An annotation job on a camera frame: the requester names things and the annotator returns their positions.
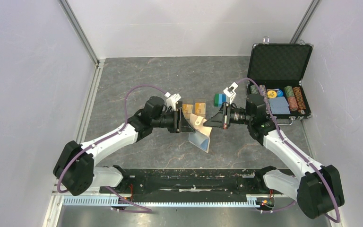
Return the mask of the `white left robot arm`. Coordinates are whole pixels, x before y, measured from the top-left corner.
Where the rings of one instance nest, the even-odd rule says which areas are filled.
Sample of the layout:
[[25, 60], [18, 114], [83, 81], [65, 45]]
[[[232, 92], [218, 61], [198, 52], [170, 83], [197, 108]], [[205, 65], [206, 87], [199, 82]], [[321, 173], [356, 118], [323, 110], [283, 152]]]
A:
[[178, 94], [167, 100], [152, 96], [117, 129], [82, 144], [68, 142], [53, 169], [58, 179], [57, 191], [73, 196], [90, 187], [110, 186], [120, 193], [127, 191], [130, 181], [119, 167], [97, 167], [97, 164], [117, 150], [144, 139], [154, 128], [166, 128], [169, 133], [195, 132], [184, 117], [179, 100]]

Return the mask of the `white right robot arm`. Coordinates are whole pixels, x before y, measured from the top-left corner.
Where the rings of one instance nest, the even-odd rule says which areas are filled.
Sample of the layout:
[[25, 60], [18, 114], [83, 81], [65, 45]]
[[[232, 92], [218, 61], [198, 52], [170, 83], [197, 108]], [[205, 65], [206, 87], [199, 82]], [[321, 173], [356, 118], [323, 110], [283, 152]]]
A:
[[291, 170], [286, 175], [273, 166], [255, 173], [254, 187], [260, 193], [276, 190], [297, 202], [301, 211], [315, 219], [334, 210], [340, 222], [339, 207], [345, 203], [340, 173], [333, 165], [314, 160], [291, 142], [276, 122], [267, 117], [266, 102], [259, 94], [247, 96], [246, 107], [224, 102], [219, 112], [204, 122], [205, 127], [228, 129], [244, 124], [250, 136], [274, 153]]

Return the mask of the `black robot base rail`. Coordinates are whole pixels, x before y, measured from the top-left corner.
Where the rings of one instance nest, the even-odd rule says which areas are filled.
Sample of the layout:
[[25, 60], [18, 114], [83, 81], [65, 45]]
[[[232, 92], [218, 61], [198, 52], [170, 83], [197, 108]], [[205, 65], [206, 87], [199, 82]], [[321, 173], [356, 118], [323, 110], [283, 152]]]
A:
[[265, 189], [256, 169], [123, 169], [113, 190], [133, 202], [244, 202], [246, 195], [278, 195]]

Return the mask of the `cream leather card holder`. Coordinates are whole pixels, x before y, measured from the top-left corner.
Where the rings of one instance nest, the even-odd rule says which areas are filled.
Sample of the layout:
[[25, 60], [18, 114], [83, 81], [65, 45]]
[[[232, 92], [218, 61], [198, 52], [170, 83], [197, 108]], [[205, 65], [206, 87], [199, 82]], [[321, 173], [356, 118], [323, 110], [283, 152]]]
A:
[[206, 127], [203, 124], [207, 121], [202, 116], [198, 116], [195, 114], [190, 115], [190, 124], [195, 130], [195, 132], [189, 133], [188, 140], [191, 144], [196, 146], [197, 148], [203, 150], [204, 152], [209, 152], [210, 145], [210, 134], [212, 131], [212, 127]]

